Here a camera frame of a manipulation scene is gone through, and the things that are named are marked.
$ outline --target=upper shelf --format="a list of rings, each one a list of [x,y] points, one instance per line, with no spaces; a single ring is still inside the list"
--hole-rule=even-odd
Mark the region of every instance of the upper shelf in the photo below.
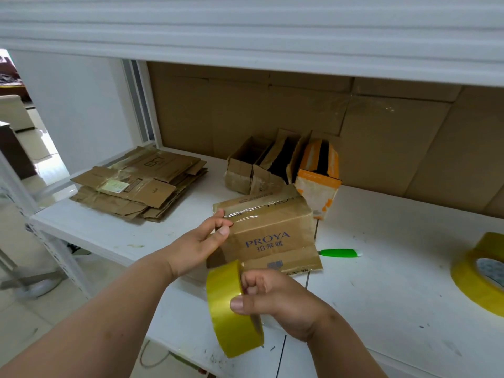
[[[504,0],[0,0],[0,47],[504,86]]]

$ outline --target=green pen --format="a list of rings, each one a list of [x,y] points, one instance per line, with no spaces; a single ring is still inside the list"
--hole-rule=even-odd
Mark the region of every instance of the green pen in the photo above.
[[[352,258],[360,257],[362,254],[358,254],[355,249],[351,248],[336,248],[336,249],[322,249],[318,252],[320,256],[326,257],[342,257],[342,258]]]

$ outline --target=hand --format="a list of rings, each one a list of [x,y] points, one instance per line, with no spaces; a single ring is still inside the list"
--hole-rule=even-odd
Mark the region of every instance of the hand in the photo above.
[[[185,233],[156,253],[168,262],[175,280],[205,261],[227,239],[229,227],[232,225],[233,222],[224,219],[224,210],[220,209],[198,228]]]
[[[272,270],[258,269],[242,274],[247,294],[231,300],[238,314],[270,314],[284,330],[300,341],[309,341],[317,326],[337,312],[291,277]]]

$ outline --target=scuff mark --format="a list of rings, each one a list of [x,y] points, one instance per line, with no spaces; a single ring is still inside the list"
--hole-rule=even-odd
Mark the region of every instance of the scuff mark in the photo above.
[[[453,351],[456,355],[458,355],[459,357],[462,357],[462,353],[460,352],[459,349],[457,349],[457,346],[453,342],[443,340],[443,343],[445,344],[445,346],[448,349],[450,349],[451,351]]]

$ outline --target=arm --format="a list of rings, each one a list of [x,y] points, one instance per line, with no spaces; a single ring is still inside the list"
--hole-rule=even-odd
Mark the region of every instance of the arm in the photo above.
[[[247,294],[231,300],[238,314],[270,314],[308,344],[319,378],[387,378],[350,325],[297,281],[274,270],[242,274]]]
[[[94,299],[0,369],[5,378],[129,377],[167,286],[229,235],[224,211],[145,256]],[[216,228],[216,233],[208,235]]]

